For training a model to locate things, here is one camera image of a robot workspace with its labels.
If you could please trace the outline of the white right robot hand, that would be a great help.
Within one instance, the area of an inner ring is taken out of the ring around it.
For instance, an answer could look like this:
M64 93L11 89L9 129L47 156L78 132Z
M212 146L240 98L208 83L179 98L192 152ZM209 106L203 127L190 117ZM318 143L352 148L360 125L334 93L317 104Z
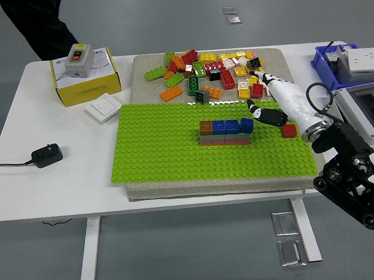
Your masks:
M314 142L330 126L328 120L316 115L297 84L264 72L254 71L251 74L265 83L280 107L280 110L258 107L248 99L248 109L257 121L277 127L284 126L288 121L295 122L306 142Z

